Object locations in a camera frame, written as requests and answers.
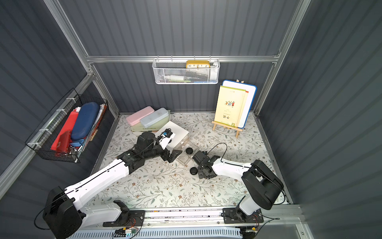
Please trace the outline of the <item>pink pencil case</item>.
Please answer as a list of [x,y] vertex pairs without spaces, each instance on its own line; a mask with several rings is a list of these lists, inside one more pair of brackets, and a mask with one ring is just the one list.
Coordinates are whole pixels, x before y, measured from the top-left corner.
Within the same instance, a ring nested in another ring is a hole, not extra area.
[[140,120],[142,118],[150,115],[153,112],[154,112],[154,109],[151,106],[147,106],[147,107],[133,113],[132,115],[128,116],[126,118],[126,121],[130,126],[133,126],[133,125],[140,123]]

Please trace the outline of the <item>red folder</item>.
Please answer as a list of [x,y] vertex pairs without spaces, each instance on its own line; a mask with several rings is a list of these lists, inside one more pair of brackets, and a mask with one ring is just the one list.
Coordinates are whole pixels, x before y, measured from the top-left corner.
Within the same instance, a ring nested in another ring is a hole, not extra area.
[[57,153],[68,153],[69,145],[71,143],[71,134],[78,118],[79,111],[74,109],[70,112],[67,120],[65,121],[63,127],[61,128],[58,136],[54,140],[50,149]]

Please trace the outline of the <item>blue-framed whiteboard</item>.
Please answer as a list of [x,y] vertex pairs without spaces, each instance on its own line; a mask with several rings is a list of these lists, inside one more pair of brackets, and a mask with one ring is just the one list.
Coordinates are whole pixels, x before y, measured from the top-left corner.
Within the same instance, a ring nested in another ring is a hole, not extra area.
[[231,81],[231,80],[223,80],[222,86],[242,89],[248,92],[248,96],[246,102],[244,104],[243,112],[241,115],[241,119],[238,124],[238,128],[244,128],[247,122],[248,115],[252,109],[252,104],[256,96],[257,87],[255,85],[247,84],[244,81]]

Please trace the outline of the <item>grey-blue pencil case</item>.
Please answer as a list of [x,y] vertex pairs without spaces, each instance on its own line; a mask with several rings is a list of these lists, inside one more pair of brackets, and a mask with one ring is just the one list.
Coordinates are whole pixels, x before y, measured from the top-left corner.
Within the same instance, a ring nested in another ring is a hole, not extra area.
[[169,111],[165,108],[160,108],[156,111],[154,111],[153,113],[143,117],[141,120],[140,120],[140,123],[144,126],[144,127],[149,127],[157,122],[159,122],[160,120],[166,118],[168,115],[169,115]]

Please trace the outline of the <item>black earphone case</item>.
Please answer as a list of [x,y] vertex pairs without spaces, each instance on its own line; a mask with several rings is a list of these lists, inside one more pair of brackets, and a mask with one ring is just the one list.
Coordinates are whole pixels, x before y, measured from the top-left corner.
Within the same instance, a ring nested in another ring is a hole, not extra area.
[[198,169],[197,169],[196,167],[192,167],[192,168],[190,169],[190,174],[191,174],[191,175],[197,175],[197,174],[198,174]]
[[192,148],[187,148],[186,149],[186,154],[192,154],[193,153],[193,149]]

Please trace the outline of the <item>green book box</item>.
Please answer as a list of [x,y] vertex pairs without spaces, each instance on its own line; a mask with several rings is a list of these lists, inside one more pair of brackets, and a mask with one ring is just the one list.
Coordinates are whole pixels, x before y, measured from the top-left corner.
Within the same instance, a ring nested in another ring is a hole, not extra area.
[[170,121],[171,115],[169,114],[166,118],[160,120],[159,122],[149,126],[144,127],[141,123],[138,123],[136,125],[133,125],[130,127],[132,132],[143,132],[143,131],[158,131],[160,128],[162,128],[166,123]]

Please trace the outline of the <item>white drawer cabinet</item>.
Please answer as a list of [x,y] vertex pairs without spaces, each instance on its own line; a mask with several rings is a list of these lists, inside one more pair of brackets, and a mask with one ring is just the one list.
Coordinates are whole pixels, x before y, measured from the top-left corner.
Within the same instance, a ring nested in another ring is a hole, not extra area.
[[155,133],[155,136],[158,137],[166,129],[170,129],[172,133],[175,134],[172,141],[167,145],[167,149],[172,151],[173,149],[182,150],[182,148],[189,142],[189,132],[177,125],[176,123],[169,121],[166,123],[159,131]]

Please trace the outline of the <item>navy blue case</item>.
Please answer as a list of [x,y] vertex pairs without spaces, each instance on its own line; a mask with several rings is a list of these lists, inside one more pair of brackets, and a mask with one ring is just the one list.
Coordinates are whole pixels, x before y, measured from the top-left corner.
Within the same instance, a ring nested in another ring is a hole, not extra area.
[[100,105],[96,102],[89,102],[81,106],[76,123],[72,130],[72,141],[78,141],[87,137],[94,125],[99,110]]

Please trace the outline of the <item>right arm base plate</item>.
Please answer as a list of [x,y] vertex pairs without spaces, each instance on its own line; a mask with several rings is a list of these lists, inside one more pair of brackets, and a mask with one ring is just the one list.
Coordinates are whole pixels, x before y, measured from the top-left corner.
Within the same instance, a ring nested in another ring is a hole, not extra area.
[[223,208],[220,216],[223,217],[225,224],[260,224],[264,222],[261,209],[257,209],[251,215],[247,215],[238,207]]

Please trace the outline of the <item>yellow clock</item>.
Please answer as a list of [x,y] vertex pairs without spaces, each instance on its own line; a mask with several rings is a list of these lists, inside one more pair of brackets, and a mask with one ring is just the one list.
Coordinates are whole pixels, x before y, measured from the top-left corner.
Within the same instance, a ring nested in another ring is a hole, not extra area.
[[187,69],[208,69],[210,62],[208,60],[188,60],[186,62]]

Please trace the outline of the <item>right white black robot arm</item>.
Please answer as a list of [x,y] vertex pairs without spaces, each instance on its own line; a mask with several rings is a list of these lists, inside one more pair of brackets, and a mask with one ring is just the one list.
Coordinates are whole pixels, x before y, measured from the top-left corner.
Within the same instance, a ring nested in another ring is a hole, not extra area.
[[270,210],[283,193],[281,180],[260,160],[239,163],[217,155],[210,157],[205,151],[198,151],[193,160],[198,165],[198,176],[201,179],[226,176],[244,184],[248,195],[237,206],[237,214],[240,216],[250,216],[258,209]]

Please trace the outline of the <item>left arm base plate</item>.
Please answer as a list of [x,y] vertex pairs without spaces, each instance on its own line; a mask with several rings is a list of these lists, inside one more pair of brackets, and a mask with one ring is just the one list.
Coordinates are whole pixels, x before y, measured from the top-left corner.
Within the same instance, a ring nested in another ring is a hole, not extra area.
[[103,227],[141,227],[144,222],[146,211],[144,210],[133,210],[133,211],[124,211],[118,216],[113,222],[104,222]]

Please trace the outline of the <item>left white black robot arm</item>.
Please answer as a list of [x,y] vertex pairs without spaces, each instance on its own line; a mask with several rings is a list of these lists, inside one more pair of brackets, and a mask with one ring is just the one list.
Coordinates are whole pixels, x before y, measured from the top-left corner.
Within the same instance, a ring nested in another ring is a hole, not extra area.
[[55,238],[66,239],[78,229],[90,225],[102,223],[105,227],[133,226],[138,219],[142,219],[142,211],[134,215],[120,200],[94,208],[86,205],[99,192],[132,174],[149,159],[161,157],[172,163],[182,153],[181,150],[170,149],[168,146],[175,136],[169,128],[159,136],[144,132],[133,148],[120,154],[105,168],[65,189],[59,186],[52,189],[41,213]]

